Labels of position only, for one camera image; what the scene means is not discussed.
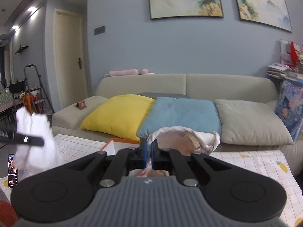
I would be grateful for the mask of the striped grey cushion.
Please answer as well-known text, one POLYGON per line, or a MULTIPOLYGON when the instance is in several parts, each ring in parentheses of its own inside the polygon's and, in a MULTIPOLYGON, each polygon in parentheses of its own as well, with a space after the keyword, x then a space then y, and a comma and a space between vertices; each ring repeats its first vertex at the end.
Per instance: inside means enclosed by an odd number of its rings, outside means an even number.
POLYGON ((170 97, 170 98, 176 98, 176 99, 179 99, 179 98, 190 99, 187 95, 184 95, 184 94, 167 94, 167 93, 143 92, 143 93, 139 93, 138 95, 149 97, 149 98, 152 98, 154 100, 156 100, 157 98, 160 98, 160 97, 170 97))

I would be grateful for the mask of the orange cardboard box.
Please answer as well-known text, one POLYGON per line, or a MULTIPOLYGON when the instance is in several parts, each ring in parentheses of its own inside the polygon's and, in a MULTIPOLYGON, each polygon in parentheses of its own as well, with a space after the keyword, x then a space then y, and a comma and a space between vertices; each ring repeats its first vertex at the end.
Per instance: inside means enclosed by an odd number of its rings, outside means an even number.
POLYGON ((101 151, 105 151, 108 155, 115 155, 121 149, 127 149, 130 147, 138 148, 140 145, 139 141, 122 139, 122 138, 111 138, 105 145, 101 147, 101 151))

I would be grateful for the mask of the landscape painting right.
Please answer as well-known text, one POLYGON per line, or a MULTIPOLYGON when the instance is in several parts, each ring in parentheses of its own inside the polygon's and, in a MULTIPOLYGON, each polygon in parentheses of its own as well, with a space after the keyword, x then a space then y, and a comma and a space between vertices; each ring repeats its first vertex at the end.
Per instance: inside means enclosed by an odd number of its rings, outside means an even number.
POLYGON ((290 15, 285 0, 236 0, 239 18, 292 31, 290 15))

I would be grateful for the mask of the stack of books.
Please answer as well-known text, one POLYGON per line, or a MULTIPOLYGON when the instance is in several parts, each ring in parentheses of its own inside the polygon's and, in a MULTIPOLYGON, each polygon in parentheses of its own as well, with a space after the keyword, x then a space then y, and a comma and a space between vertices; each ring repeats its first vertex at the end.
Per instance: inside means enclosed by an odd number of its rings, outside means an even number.
POLYGON ((266 74, 276 79, 302 81, 302 74, 299 73, 297 67, 293 68, 284 64, 273 63, 268 65, 266 74))

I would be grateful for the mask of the blue printed bag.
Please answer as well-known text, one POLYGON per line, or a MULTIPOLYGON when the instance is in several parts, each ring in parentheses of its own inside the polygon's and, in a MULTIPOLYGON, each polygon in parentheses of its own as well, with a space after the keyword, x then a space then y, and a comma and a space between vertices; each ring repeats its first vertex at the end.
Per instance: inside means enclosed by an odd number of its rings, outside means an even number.
POLYGON ((302 85, 285 80, 281 84, 274 112, 286 126, 292 140, 297 140, 302 131, 302 85))

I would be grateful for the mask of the lemon checked tablecloth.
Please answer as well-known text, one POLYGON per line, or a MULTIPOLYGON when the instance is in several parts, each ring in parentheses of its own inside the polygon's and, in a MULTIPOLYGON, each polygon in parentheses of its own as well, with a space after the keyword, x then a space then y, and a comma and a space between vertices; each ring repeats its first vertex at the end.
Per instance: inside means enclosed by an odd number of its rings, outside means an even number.
POLYGON ((279 150, 170 149, 171 170, 130 170, 129 150, 55 138, 65 163, 8 190, 16 226, 302 226, 302 191, 279 150))

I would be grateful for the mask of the small brown card stand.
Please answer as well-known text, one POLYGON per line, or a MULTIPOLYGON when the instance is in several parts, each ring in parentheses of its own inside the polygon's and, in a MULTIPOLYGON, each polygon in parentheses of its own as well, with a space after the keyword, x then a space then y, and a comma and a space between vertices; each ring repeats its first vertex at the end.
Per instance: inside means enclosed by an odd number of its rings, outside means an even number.
POLYGON ((79 110, 86 109, 87 106, 86 106, 85 100, 81 100, 81 101, 77 102, 76 107, 77 107, 79 110))

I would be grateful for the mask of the cream door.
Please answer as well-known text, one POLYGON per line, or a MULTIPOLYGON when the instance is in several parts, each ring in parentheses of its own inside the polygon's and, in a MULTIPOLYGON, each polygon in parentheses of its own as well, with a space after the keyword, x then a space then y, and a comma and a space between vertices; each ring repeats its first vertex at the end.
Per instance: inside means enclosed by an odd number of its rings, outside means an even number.
POLYGON ((62 107, 68 107, 87 98, 81 14, 55 10, 54 60, 62 107))

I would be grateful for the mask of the orange sleeve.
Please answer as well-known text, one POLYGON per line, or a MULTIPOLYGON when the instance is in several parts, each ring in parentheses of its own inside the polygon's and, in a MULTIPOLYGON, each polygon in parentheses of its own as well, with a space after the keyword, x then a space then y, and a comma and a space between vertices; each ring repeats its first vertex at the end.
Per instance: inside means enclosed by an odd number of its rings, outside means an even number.
POLYGON ((0 200, 0 222, 1 226, 10 227, 18 221, 15 210, 11 203, 0 200))

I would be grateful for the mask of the smartphone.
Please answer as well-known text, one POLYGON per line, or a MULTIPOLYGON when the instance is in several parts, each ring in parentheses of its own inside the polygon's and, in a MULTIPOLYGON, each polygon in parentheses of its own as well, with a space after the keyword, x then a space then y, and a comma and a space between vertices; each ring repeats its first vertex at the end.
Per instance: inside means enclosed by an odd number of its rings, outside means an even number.
POLYGON ((19 182, 18 169, 14 165, 14 154, 8 155, 8 187, 14 188, 19 182))

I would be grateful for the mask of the blue cushion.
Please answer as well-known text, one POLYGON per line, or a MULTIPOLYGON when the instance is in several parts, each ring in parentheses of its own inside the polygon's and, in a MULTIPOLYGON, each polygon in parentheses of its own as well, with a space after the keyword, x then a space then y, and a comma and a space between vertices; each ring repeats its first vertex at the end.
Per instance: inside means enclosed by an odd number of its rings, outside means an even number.
POLYGON ((159 97, 138 129, 137 136, 147 138, 158 129, 176 126, 221 134, 221 121, 212 101, 159 97))

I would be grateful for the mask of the pink plush on sofa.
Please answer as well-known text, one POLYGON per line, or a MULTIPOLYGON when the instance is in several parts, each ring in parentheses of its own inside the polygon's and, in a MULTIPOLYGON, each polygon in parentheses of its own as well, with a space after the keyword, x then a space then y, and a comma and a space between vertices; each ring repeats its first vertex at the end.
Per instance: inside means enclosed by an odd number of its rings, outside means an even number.
POLYGON ((115 70, 110 71, 109 73, 105 74, 104 77, 113 77, 113 76, 129 76, 129 75, 148 75, 154 74, 149 72, 147 69, 128 69, 128 70, 115 70))

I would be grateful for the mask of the black step ladder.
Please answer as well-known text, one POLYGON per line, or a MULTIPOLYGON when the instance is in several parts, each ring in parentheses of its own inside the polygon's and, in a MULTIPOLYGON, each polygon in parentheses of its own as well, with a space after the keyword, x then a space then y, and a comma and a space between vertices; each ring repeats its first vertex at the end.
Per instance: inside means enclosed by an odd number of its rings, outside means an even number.
POLYGON ((24 67, 24 77, 25 77, 25 91, 24 94, 28 97, 29 100, 29 112, 46 114, 47 116, 51 116, 54 114, 54 108, 50 101, 49 95, 47 93, 46 88, 42 83, 42 77, 34 64, 29 64, 24 67), (34 68, 37 78, 38 78, 38 86, 32 87, 29 84, 29 77, 27 76, 27 70, 30 68, 34 68))

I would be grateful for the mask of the white cloth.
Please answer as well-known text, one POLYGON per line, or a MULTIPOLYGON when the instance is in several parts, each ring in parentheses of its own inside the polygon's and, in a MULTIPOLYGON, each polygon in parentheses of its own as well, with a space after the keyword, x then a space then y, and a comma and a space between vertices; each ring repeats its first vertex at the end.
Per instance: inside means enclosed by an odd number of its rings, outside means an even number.
POLYGON ((17 149, 14 165, 29 174, 38 174, 64 162, 45 114, 29 113, 25 107, 16 112, 17 149))

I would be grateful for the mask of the cream fleece cloth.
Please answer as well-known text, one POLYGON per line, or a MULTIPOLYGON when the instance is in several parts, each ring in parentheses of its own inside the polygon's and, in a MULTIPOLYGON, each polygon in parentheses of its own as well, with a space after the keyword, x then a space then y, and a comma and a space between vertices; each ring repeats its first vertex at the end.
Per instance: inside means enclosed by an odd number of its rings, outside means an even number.
POLYGON ((209 155, 217 149, 220 139, 221 137, 216 131, 204 133, 174 126, 160 128, 151 133, 147 138, 147 145, 150 148, 152 142, 156 141, 160 149, 175 149, 185 156, 190 156, 194 151, 209 155))

